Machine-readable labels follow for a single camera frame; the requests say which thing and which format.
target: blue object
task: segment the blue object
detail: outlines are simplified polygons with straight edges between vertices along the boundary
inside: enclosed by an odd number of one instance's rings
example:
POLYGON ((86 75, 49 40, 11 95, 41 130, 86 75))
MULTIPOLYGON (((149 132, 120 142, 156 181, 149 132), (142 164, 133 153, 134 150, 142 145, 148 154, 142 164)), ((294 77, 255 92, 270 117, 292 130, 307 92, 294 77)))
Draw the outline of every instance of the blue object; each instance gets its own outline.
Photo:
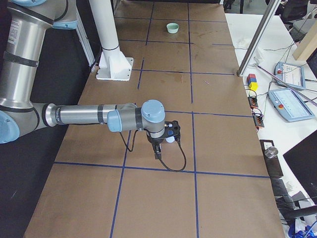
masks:
POLYGON ((0 111, 0 144, 8 143, 19 138, 20 129, 7 113, 0 111))
POLYGON ((74 30, 77 28, 77 20, 68 22, 54 22, 53 28, 60 30, 74 30))
POLYGON ((250 84, 250 82, 254 82, 257 83, 257 79, 256 78, 250 78, 247 80, 247 82, 250 84))
POLYGON ((288 122, 315 117, 300 96, 289 88, 270 90, 268 96, 277 111, 288 122))
POLYGON ((291 238, 315 238, 316 236, 313 232, 315 224, 316 222, 314 222, 312 226, 306 226, 304 231, 299 231, 297 233, 295 233, 295 224, 292 224, 289 228, 288 236, 291 238))
POLYGON ((111 132, 122 131, 122 121, 118 110, 108 112, 107 124, 111 132))
POLYGON ((291 64, 291 63, 279 62, 279 63, 277 63, 277 65, 275 67, 274 75, 276 77, 278 77, 280 80, 282 80, 284 83, 286 83, 286 81, 283 80, 283 77, 286 77, 286 73, 287 72, 291 73, 292 71, 295 72, 295 70, 297 70, 298 68, 300 70, 299 84, 290 84, 290 83, 288 83, 288 85, 290 85, 293 88, 296 88, 298 90, 304 90, 304 89, 306 89, 306 83, 305 83, 304 68, 302 66, 294 65, 294 64, 291 64), (288 65, 290 65, 291 67, 295 66, 296 68, 295 69, 288 69, 286 71, 283 71, 283 68, 284 67, 287 68, 288 65))
POLYGON ((12 2, 20 6, 30 7, 41 5, 45 3, 46 0, 12 0, 12 2))
POLYGON ((142 116, 149 122, 158 123, 165 119, 163 104, 158 100, 148 100, 141 107, 142 116))

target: cardboard surface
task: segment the cardboard surface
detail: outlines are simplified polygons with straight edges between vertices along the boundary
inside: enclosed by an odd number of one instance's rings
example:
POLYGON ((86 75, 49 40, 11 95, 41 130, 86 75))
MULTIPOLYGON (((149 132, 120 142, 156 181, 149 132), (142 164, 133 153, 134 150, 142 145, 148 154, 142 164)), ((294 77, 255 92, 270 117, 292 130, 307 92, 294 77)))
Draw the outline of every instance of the cardboard surface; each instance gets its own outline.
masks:
MULTIPOLYGON (((181 126, 186 169, 167 171, 144 131, 129 153, 106 125, 70 126, 25 237, 282 237, 234 49, 223 45, 223 7, 122 1, 117 16, 120 48, 135 58, 130 81, 92 73, 79 104, 160 100, 181 126), (177 34, 165 32, 169 19, 177 34)), ((133 133, 123 134, 129 147, 133 133)), ((177 143, 161 146, 180 169, 177 143)))
POLYGON ((197 188, 201 238, 285 237, 269 179, 197 175, 197 188))

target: small bowl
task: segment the small bowl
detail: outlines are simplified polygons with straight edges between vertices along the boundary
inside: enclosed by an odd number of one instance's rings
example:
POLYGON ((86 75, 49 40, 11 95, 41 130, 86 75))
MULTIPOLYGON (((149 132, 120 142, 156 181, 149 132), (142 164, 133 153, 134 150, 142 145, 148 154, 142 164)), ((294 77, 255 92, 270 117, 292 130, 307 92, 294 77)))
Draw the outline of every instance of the small bowl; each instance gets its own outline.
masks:
POLYGON ((177 23, 169 23, 166 25, 167 31, 171 34, 174 34, 178 31, 179 25, 177 23))

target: metal pole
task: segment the metal pole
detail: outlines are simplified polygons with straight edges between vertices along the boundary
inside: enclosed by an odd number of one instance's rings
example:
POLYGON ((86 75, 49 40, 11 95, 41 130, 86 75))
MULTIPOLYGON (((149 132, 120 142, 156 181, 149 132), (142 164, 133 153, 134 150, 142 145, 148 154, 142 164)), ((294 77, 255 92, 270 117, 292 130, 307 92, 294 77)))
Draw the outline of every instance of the metal pole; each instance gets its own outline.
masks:
POLYGON ((265 10, 265 13, 262 17, 262 20, 261 22, 259 23, 259 26, 254 34, 254 37, 250 43, 250 46, 246 52, 246 55, 244 56, 242 62, 241 62, 241 65, 238 69, 238 75, 239 76, 243 76, 243 74, 245 73, 247 67, 248 67, 248 64, 250 62, 250 60, 252 59, 253 57, 253 54, 256 50, 256 48, 258 47, 258 44, 260 42, 260 39, 266 29, 266 27, 268 26, 271 18, 274 16, 275 14, 275 11, 277 10, 278 8, 278 5, 279 3, 281 2, 281 0, 271 0, 269 2, 269 5, 267 6, 266 10, 265 10))
POLYGON ((285 219, 294 219, 315 214, 317 214, 317 205, 287 212, 283 215, 283 217, 285 219))

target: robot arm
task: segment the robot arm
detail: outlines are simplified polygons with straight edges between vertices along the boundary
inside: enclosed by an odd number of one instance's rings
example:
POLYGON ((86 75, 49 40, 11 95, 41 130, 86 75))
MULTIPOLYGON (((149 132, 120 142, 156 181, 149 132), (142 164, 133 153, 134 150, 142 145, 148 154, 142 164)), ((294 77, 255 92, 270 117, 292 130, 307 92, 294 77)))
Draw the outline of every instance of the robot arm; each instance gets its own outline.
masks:
POLYGON ((155 158, 161 160, 160 144, 180 142, 180 126, 177 121, 165 121, 164 106, 157 100, 148 100, 142 107, 134 104, 56 106, 43 107, 43 122, 46 126, 57 124, 107 124, 112 132, 145 130, 152 144, 155 158))
MULTIPOLYGON (((128 80, 132 65, 120 51, 110 0, 90 0, 90 4, 106 64, 100 74, 128 80)), ((45 31, 52 27, 75 29, 76 0, 11 0, 8 9, 12 22, 0 75, 0 143, 48 126, 107 124, 112 132, 146 131, 155 157, 169 169, 161 160, 160 144, 164 139, 176 140, 181 149, 180 126, 177 121, 164 120, 164 107, 157 100, 149 100, 140 108, 134 104, 56 106, 30 101, 45 31)))

